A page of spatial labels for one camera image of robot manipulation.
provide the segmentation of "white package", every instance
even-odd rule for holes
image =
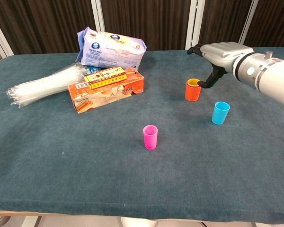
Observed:
[[[89,27],[78,33],[78,41],[80,53],[76,61],[101,68],[138,69],[147,48],[142,39],[97,32]]]

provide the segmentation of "floor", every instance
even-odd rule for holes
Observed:
[[[46,216],[37,217],[13,216],[2,227],[284,227],[284,225],[267,225],[248,222],[206,222],[193,220],[165,219],[146,220],[121,218],[114,216]]]

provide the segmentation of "packaging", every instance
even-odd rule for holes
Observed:
[[[125,80],[126,78],[127,74],[121,67],[113,67],[84,75],[84,80],[89,84],[90,89],[104,87]]]
[[[78,42],[80,52],[76,61],[105,69],[114,66],[138,69],[147,48],[142,39],[97,32],[89,27],[78,33]]]
[[[102,105],[142,93],[144,91],[144,76],[136,71],[128,72],[127,79],[90,89],[87,82],[77,83],[68,87],[71,100],[80,114]]]

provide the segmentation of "table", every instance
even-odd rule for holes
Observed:
[[[273,51],[284,59],[284,48]],[[210,63],[185,51],[149,51],[145,91],[77,114],[68,92],[18,109],[5,92],[71,64],[75,53],[0,61],[0,210],[135,218],[284,223],[284,106],[231,74],[184,99]],[[216,101],[231,105],[212,124]],[[155,124],[158,147],[144,148]]]

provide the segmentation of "curtain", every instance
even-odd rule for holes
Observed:
[[[244,44],[284,47],[284,0],[259,0]]]
[[[14,54],[78,52],[77,32],[96,29],[90,0],[0,0],[0,28]]]
[[[206,0],[199,43],[238,42],[252,0]]]
[[[185,49],[190,0],[101,0],[107,32],[142,39],[148,50]]]

